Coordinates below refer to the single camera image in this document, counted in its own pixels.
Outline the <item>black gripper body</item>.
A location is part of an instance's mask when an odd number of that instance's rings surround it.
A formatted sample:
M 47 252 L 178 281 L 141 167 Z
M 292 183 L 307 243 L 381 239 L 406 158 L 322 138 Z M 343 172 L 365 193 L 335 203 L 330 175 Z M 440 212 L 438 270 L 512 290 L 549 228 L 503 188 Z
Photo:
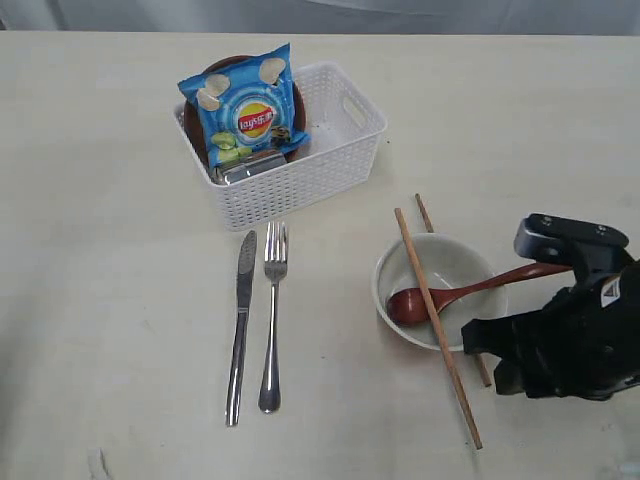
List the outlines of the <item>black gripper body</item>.
M 466 354 L 499 357 L 499 395 L 606 401 L 639 384 L 639 264 L 561 289 L 539 310 L 461 329 Z

